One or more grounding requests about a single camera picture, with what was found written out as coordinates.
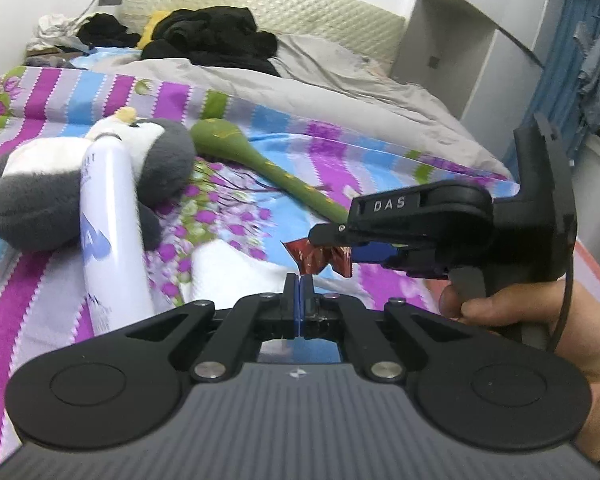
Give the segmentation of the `small black clothes heap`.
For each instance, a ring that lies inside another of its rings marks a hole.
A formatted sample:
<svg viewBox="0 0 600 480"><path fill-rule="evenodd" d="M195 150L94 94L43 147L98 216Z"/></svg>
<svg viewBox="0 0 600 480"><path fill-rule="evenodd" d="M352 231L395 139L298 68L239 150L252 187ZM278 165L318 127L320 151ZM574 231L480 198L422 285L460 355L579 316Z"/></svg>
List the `small black clothes heap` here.
<svg viewBox="0 0 600 480"><path fill-rule="evenodd" d="M134 48L140 41L140 34L129 32L115 16L107 13L96 13L88 18L76 36L90 48Z"/></svg>

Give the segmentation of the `cream quilted headboard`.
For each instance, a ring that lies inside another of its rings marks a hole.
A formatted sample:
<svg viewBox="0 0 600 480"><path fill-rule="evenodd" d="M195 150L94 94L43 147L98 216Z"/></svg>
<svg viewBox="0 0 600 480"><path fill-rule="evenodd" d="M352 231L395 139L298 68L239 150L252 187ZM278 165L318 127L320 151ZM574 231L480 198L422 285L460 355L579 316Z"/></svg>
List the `cream quilted headboard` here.
<svg viewBox="0 0 600 480"><path fill-rule="evenodd" d="M406 19L362 0L122 0L119 16L141 32L157 11L209 6L247 8L273 34L312 35L376 60L388 72L398 54Z"/></svg>

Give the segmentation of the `white spray can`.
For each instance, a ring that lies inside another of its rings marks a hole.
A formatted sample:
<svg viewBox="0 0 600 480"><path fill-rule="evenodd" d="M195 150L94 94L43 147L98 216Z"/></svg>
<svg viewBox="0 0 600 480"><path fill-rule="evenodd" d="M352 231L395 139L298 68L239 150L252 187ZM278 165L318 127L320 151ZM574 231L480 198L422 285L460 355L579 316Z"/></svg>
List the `white spray can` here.
<svg viewBox="0 0 600 480"><path fill-rule="evenodd" d="M117 136L100 136L83 159L80 237L94 334L153 316L132 162Z"/></svg>

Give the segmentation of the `hanging denim garment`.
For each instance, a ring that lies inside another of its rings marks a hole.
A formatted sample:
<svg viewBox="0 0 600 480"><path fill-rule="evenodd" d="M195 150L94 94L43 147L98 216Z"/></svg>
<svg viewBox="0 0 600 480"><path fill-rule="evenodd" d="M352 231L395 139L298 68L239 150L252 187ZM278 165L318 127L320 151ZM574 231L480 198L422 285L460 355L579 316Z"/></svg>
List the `hanging denim garment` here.
<svg viewBox="0 0 600 480"><path fill-rule="evenodd" d="M579 22L573 39L583 54L579 68L579 99L584 122L592 132L600 130L600 33L593 38L585 22Z"/></svg>

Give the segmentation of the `grey wardrobe cabinet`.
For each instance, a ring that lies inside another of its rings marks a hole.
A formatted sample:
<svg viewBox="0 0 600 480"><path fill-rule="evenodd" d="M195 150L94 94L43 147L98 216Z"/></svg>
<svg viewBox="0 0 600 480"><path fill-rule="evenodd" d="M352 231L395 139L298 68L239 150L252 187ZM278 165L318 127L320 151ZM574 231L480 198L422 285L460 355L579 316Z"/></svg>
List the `grey wardrobe cabinet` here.
<svg viewBox="0 0 600 480"><path fill-rule="evenodd" d="M442 101L497 158L544 72L565 0L416 0L391 75Z"/></svg>

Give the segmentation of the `grey duvet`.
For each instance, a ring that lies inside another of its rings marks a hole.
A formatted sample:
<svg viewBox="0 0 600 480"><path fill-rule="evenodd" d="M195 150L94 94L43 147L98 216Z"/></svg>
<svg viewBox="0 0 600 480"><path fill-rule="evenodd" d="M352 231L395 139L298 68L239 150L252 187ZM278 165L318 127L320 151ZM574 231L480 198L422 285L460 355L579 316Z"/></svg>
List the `grey duvet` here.
<svg viewBox="0 0 600 480"><path fill-rule="evenodd" d="M142 60L136 53L108 56L93 68L97 73L199 84L465 167L510 175L436 96L419 84L392 80L372 58L323 38L283 34L271 62L274 76L197 66L185 58Z"/></svg>

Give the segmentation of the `striped colourful blanket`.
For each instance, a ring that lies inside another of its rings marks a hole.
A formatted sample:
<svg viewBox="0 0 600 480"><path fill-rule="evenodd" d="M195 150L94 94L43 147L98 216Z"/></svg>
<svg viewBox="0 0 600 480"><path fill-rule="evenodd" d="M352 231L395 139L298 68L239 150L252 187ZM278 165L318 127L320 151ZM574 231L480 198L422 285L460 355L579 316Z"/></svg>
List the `striped colourful blanket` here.
<svg viewBox="0 0 600 480"><path fill-rule="evenodd" d="M365 129L373 119L363 103L334 104L330 118L319 120L316 109L325 101L315 91L284 112L265 98L241 99L206 84L17 67L0 77L0 156L43 136L83 136L97 119L129 105L140 116L186 126L227 120L266 158L342 206L367 193L455 178L496 197L518 190L501 171L461 162L457 148L443 158L420 152L408 122L391 127L396 142L370 138ZM162 240L145 260L158 311L201 297L227 308L257 290L279 289L294 270L285 243L315 222L265 178L204 159L195 162L183 194L157 214ZM0 463L19 444L5 411L9 378L30 359L92 333L79 247L20 254L0 240Z"/></svg>

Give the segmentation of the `pink cardboard box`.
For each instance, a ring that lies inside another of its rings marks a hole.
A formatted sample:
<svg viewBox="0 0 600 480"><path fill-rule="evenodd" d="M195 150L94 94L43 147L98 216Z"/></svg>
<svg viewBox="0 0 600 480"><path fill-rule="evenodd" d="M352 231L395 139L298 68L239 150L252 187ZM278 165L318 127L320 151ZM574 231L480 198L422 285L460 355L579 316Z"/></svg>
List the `pink cardboard box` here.
<svg viewBox="0 0 600 480"><path fill-rule="evenodd" d="M573 252L574 277L600 302L600 265L580 240Z"/></svg>

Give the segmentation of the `green plush massage hammer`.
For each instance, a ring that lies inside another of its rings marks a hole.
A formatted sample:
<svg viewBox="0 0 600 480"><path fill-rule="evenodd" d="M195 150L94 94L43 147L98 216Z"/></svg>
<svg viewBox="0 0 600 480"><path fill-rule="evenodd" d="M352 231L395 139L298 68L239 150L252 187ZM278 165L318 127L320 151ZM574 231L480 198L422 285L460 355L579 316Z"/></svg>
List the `green plush massage hammer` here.
<svg viewBox="0 0 600 480"><path fill-rule="evenodd" d="M199 154L245 166L331 222L347 220L346 208L261 155L245 133L231 122L218 118L203 119L193 125L190 135Z"/></svg>

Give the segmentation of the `dark red candy wrapper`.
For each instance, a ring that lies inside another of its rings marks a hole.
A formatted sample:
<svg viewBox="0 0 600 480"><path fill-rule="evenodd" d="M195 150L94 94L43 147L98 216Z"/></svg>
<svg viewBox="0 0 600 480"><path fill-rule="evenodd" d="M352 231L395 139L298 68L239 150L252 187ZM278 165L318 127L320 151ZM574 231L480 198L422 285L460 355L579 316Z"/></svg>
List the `dark red candy wrapper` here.
<svg viewBox="0 0 600 480"><path fill-rule="evenodd" d="M343 278L353 274L349 247L314 246L307 238L283 244L301 275L317 275L328 266Z"/></svg>

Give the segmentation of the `yellow pillow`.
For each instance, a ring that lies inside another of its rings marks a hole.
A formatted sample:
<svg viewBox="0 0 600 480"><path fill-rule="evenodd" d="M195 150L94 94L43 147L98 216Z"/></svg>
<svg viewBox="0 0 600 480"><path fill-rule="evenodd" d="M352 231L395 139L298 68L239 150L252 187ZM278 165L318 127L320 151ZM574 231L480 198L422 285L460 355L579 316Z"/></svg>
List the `yellow pillow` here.
<svg viewBox="0 0 600 480"><path fill-rule="evenodd" d="M154 30L158 23L165 18L167 18L171 14L168 10L158 10L151 14L149 21L143 28L142 36L140 36L140 41L137 43L136 48L138 50L143 50L151 42L151 36L154 33Z"/></svg>

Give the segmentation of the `black clothes pile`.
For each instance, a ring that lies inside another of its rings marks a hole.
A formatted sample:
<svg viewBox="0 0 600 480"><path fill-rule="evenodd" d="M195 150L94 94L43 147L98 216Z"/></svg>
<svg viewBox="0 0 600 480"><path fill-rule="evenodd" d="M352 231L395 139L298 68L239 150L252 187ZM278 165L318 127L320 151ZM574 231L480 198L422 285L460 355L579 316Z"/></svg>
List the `black clothes pile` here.
<svg viewBox="0 0 600 480"><path fill-rule="evenodd" d="M278 77L270 61L277 49L276 36L258 29L249 9L212 6L171 12L157 23L140 58L185 58L196 66L239 68Z"/></svg>

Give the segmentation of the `blue curtain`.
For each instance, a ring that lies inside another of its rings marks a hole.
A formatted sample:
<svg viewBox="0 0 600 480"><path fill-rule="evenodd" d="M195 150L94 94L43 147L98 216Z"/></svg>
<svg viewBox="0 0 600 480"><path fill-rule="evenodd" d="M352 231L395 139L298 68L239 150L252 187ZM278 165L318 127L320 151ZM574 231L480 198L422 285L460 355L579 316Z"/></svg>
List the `blue curtain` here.
<svg viewBox="0 0 600 480"><path fill-rule="evenodd" d="M585 53L576 39L579 25L588 38L598 37L600 0L565 0L542 76L521 123L531 124L533 115L542 113L560 131L571 158L590 132L581 119L579 74Z"/></svg>

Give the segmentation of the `penguin plush toy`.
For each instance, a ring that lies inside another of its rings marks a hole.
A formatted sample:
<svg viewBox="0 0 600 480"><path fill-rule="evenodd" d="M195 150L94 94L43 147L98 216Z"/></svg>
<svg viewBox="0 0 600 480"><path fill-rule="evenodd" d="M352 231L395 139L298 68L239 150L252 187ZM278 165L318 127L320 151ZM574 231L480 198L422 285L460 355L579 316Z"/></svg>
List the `penguin plush toy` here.
<svg viewBox="0 0 600 480"><path fill-rule="evenodd" d="M24 142L0 156L0 239L20 252L50 252L75 240L102 258L122 231L147 250L161 243L157 206L182 192L196 151L179 122L140 118L132 107L84 136Z"/></svg>

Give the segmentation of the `white crumpled cloth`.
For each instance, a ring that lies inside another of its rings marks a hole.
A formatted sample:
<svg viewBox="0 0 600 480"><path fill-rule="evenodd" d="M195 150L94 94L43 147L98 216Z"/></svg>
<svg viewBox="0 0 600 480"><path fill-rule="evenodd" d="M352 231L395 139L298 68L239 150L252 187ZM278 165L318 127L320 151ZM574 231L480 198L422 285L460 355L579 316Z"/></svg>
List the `white crumpled cloth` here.
<svg viewBox="0 0 600 480"><path fill-rule="evenodd" d="M90 48L78 38L78 32L85 21L85 16L77 18L68 18L64 14L42 16L34 26L32 37L27 43L27 51L67 48L87 52Z"/></svg>

